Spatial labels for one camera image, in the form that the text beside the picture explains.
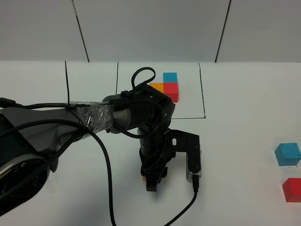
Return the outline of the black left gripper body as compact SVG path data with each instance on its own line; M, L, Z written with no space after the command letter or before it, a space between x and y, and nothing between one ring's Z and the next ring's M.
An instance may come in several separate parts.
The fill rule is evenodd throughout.
M169 128L139 141L142 176L155 171L158 167L165 166L175 157L175 152L172 152L172 133Z

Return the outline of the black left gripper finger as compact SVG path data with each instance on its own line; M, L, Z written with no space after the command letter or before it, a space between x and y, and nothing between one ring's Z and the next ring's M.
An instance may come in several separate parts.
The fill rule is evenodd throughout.
M160 183L161 180L164 179L166 176L167 176L167 167L165 167L164 170L162 171L162 174L160 175L158 183Z
M146 190L148 192L156 192L158 184L158 175L155 173L147 173L146 176Z

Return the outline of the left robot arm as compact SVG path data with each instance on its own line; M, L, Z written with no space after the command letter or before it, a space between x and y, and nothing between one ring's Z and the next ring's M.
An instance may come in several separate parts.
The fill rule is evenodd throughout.
M175 105L147 84L107 96L102 102L21 105L0 100L0 213L34 197L74 142L100 131L140 139L142 160L157 161L169 141Z

